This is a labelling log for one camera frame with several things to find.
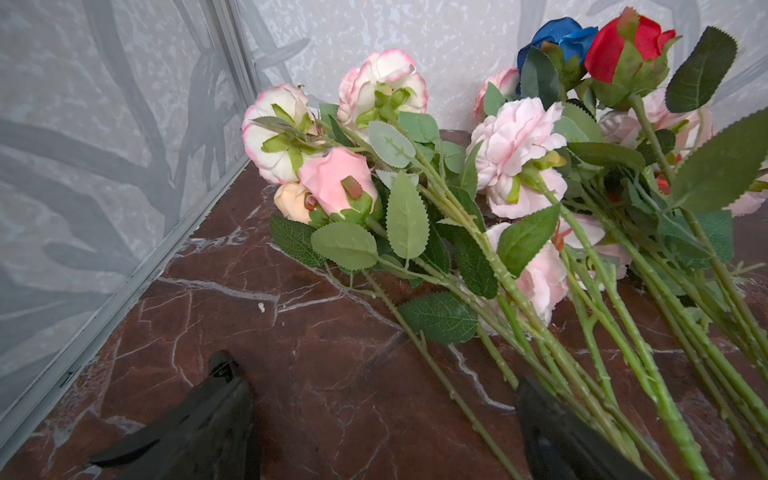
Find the pale pink peony stem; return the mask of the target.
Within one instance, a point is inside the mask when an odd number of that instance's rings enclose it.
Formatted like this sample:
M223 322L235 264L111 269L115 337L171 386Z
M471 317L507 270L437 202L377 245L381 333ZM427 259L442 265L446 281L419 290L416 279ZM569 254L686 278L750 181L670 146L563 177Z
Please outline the pale pink peony stem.
M631 258L626 249L609 239L605 226L593 215L558 214L552 228L533 226L522 234L514 228L545 209L558 212L567 183L558 171L564 160L558 148L565 137L556 132L565 107L549 107L539 98L504 104L486 117L471 135L478 188L492 213L502 223L488 229L491 250L498 256L544 324L555 306L572 297L590 350L596 348L594 328L605 330L639 366L643 389L671 421L669 428L681 455L697 479L711 473L700 447L675 407L655 360L648 349L636 352L606 307L602 294L625 277Z

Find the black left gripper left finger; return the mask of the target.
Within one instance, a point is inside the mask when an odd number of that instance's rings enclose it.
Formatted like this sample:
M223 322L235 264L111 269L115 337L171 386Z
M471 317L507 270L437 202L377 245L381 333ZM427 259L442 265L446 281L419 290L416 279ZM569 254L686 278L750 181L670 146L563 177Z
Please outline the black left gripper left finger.
M255 395L226 350L208 375L152 423L93 454L89 463L118 468L120 479L258 479L260 433Z

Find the white pink-edged rose stem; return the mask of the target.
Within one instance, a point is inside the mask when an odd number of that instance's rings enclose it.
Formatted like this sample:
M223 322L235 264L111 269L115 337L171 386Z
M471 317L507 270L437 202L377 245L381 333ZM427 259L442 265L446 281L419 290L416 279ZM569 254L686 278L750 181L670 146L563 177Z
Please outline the white pink-edged rose stem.
M524 378L536 380L623 456L647 473L641 441L615 397L596 383L555 339L498 256L486 233L502 223L478 188L474 153L441 138L427 112L428 92L414 60L392 49L371 54L350 70L335 104L312 108L299 85L261 92L246 111L242 140L259 174L278 189L298 179L309 159L345 148L367 162L383 204L377 223L390 234L389 250L410 271L400 277L439 286L423 275L442 273L445 285L477 312L480 327L500 353L493 359L517 392ZM545 209L514 233L552 228L558 212Z

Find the pink rose bud stem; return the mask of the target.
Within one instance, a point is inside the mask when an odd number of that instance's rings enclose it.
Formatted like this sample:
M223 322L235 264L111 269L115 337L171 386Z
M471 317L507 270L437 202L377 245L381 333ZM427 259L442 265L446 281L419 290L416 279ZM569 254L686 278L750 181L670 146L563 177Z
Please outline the pink rose bud stem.
M431 342L453 345L479 337L491 357L499 359L498 349L480 327L477 312L445 285L442 273L421 277L439 286L439 291L401 305L394 303L372 273L379 268L400 277L411 274L393 252L378 248L392 239L376 216L381 211L393 211L394 204L381 202L364 157L334 148L325 156L307 160L298 170L297 181L280 186L275 204L282 215L272 219L270 229L279 248L306 266L336 265L351 278L363 277L367 286L362 294L383 301L473 430L510 477L520 478L520 472L428 351Z

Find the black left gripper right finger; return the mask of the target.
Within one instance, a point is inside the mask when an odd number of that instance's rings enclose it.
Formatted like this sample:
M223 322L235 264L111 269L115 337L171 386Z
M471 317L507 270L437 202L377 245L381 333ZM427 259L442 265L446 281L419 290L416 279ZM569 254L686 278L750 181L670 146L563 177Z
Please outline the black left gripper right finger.
M516 409L533 478L631 480L650 477L536 380L520 381Z

